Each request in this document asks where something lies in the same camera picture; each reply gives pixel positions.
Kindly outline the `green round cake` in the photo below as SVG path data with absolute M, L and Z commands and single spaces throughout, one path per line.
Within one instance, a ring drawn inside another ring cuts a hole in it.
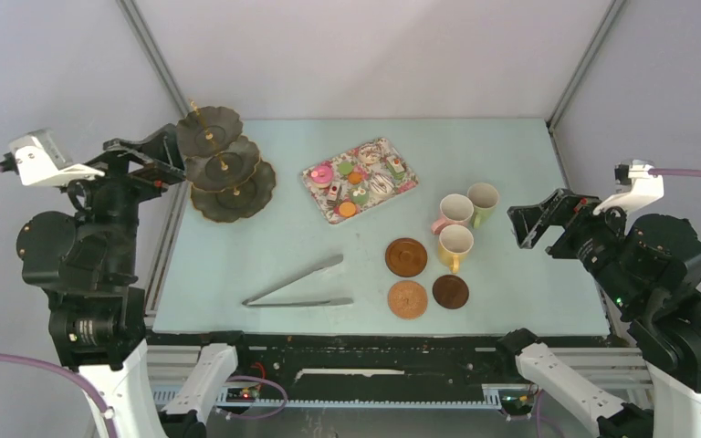
M 350 199 L 357 205 L 365 205 L 367 202 L 369 202 L 370 193 L 365 187 L 356 186 L 350 191 Z

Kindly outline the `chocolate cake slice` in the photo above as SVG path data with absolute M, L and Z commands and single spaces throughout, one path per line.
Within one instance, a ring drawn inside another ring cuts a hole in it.
M 327 205 L 336 205 L 341 198 L 341 185 L 338 183 L 332 184 L 326 193 Z

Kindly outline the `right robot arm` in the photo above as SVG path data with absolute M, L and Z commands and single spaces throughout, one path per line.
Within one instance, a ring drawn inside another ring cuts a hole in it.
M 505 381 L 546 392 L 595 437 L 701 437 L 701 241 L 686 219 L 645 214 L 629 223 L 628 212 L 558 189 L 507 214 L 522 249 L 562 228 L 548 254 L 581 262 L 619 309 L 650 373 L 653 407 L 604 392 L 525 328 L 497 342 L 494 367 Z

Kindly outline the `metal serving tongs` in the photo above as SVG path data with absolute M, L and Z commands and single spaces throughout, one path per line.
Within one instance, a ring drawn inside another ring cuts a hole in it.
M 245 308 L 328 308 L 349 306 L 354 299 L 340 292 L 318 292 L 319 280 L 344 260 L 342 254 L 330 255 L 275 285 L 245 298 Z

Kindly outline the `green layered cake slice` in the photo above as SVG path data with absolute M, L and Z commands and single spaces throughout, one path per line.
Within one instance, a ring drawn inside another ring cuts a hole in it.
M 385 158 L 385 163 L 394 180 L 400 181 L 403 179 L 406 174 L 406 167 L 399 156 L 388 155 Z

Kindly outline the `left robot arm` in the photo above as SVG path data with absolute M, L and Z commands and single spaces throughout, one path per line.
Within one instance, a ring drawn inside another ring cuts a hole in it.
M 227 379 L 251 371 L 236 345 L 211 344 L 167 405 L 153 400 L 147 372 L 145 293 L 135 273 L 139 207 L 184 179 L 175 128 L 142 141 L 114 139 L 75 163 L 35 130 L 12 141 L 23 185 L 54 187 L 73 214 L 35 215 L 16 239 L 22 278 L 47 295 L 48 331 L 68 377 L 86 393 L 103 437 L 204 437 Z

